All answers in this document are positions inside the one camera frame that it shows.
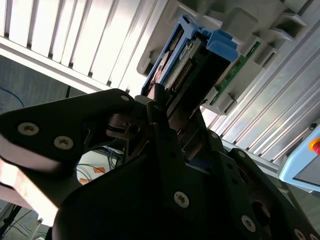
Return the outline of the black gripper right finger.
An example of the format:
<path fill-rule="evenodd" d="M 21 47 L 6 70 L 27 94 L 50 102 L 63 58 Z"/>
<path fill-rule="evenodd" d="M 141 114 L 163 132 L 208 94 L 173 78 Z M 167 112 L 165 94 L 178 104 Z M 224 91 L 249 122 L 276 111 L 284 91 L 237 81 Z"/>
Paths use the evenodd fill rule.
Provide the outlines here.
<path fill-rule="evenodd" d="M 197 112 L 198 132 L 209 152 L 207 167 L 217 174 L 230 232 L 241 240 L 318 240 L 308 219 L 241 149 L 225 150 Z"/>

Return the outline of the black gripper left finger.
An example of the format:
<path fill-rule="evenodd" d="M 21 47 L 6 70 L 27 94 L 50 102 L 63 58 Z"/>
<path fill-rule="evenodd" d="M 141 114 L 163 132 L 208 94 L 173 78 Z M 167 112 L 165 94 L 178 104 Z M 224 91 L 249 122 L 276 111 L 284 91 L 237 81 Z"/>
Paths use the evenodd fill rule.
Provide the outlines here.
<path fill-rule="evenodd" d="M 127 146 L 124 163 L 114 170 L 141 157 L 154 159 L 161 173 L 186 164 L 161 102 L 110 89 L 2 114 L 0 182 L 55 222 L 67 198 L 96 180 L 78 183 L 81 157 L 111 139 Z"/>

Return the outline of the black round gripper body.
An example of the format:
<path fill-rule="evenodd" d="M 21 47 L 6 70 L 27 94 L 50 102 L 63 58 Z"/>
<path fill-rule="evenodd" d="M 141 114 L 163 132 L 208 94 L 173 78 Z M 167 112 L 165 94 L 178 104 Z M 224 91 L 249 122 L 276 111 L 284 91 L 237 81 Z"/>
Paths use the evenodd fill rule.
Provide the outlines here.
<path fill-rule="evenodd" d="M 217 174 L 187 164 L 161 173 L 140 157 L 73 192 L 54 240 L 241 240 L 230 232 Z"/>

